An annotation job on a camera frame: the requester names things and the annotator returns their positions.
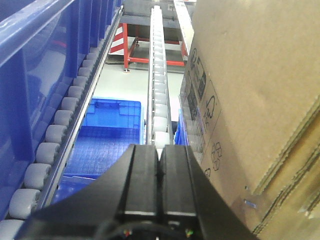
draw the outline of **conveyor rail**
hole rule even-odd
[[[173,132],[162,10],[157,5],[151,9],[148,70],[146,144],[156,145],[160,154],[166,144],[173,144]]]
[[[55,165],[55,167],[51,170],[51,174],[49,178],[47,179],[47,183],[42,190],[41,196],[39,198],[38,204],[36,206],[36,209],[39,210],[43,207],[46,207],[50,205],[51,200],[55,194],[55,191],[57,189],[57,186],[59,184],[61,175],[63,174],[64,168],[66,166],[67,160],[70,156],[70,153],[73,148],[73,144],[75,143],[79,130],[81,128],[84,116],[86,115],[88,106],[90,105],[92,96],[94,94],[94,91],[96,89],[101,71],[103,69],[103,66],[105,64],[105,60],[107,57],[107,54],[109,52],[109,49],[111,47],[113,37],[116,33],[117,27],[119,25],[119,21],[121,18],[123,8],[121,7],[118,11],[117,15],[114,16],[113,24],[108,28],[107,30],[107,36],[105,39],[102,39],[103,41],[103,47],[102,52],[98,56],[98,64],[96,68],[94,69],[94,74],[91,76],[91,83],[90,86],[86,88],[86,90],[83,93],[83,97],[79,101],[78,108],[74,113],[74,119],[71,122],[68,131],[66,133],[66,137],[64,139],[63,144],[61,145],[60,149],[61,152],[56,157],[56,162],[58,164]]]

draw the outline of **blue crate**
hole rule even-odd
[[[88,186],[92,183],[95,179],[86,178],[86,177],[79,177],[79,176],[63,176],[61,178],[60,184],[58,189],[55,192],[54,198],[52,199],[52,203],[57,203],[72,194],[80,191],[81,189]]]
[[[115,15],[102,2],[114,4],[0,0],[0,221],[85,55]]]
[[[179,110],[179,122],[174,136],[174,144],[176,145],[189,145],[187,137],[187,129],[184,124],[183,115]]]
[[[138,101],[93,98],[64,176],[96,179],[121,157],[130,144],[143,144],[142,114]]]

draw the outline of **red metal frame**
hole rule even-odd
[[[135,50],[135,47],[138,46],[139,41],[143,42],[149,42],[149,38],[143,38],[143,37],[138,37],[139,35],[139,26],[136,27],[135,29],[135,39],[133,43],[131,44],[131,47],[128,49],[128,24],[123,23],[123,43],[124,43],[124,70],[128,72],[129,68],[129,62],[132,63],[143,63],[143,64],[148,64],[149,59],[148,58],[142,58],[142,57],[133,57],[133,52]],[[178,41],[165,41],[166,44],[176,44],[178,45]],[[167,60],[166,61],[167,65],[171,66],[184,66],[185,63],[183,61],[172,61],[172,60]]]

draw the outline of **metal frame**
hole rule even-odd
[[[189,16],[189,12],[185,5],[185,1],[174,0],[173,2],[174,2],[176,15],[180,25],[181,35],[182,35],[181,52],[184,52],[188,57],[195,32],[192,27],[191,18]]]
[[[149,38],[142,38],[142,37],[138,37],[136,36],[133,43],[131,44],[131,47],[128,49],[128,24],[127,23],[123,23],[123,45],[124,45],[124,72],[128,73],[129,71],[129,63],[143,63],[143,64],[147,64],[149,63],[149,59],[148,58],[143,58],[143,57],[134,57],[133,53],[135,51],[135,47],[138,46],[139,41],[143,41],[143,42],[150,42]],[[175,44],[175,45],[179,45],[178,41],[165,41],[166,44]],[[167,65],[171,65],[171,66],[185,66],[185,63],[183,61],[172,61],[172,60],[167,60],[166,61]]]

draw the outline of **printed symbol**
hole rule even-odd
[[[196,66],[197,61],[197,49],[193,49],[192,56],[191,56],[191,70],[193,70]]]
[[[209,179],[209,178],[210,178],[210,174],[211,174],[211,169],[210,169],[210,168],[207,168],[207,169],[204,171],[204,174],[205,174],[205,176]]]
[[[215,105],[216,105],[215,103],[216,103],[216,98],[214,95],[212,95],[210,97],[210,99],[208,101],[206,101],[206,105],[205,105],[205,107],[207,109],[206,115],[210,119],[212,119],[212,117],[214,116],[214,110],[215,110]]]
[[[222,148],[220,142],[216,142],[212,145],[211,149],[211,161],[213,164],[213,170],[218,171],[220,168],[220,160],[222,157]]]

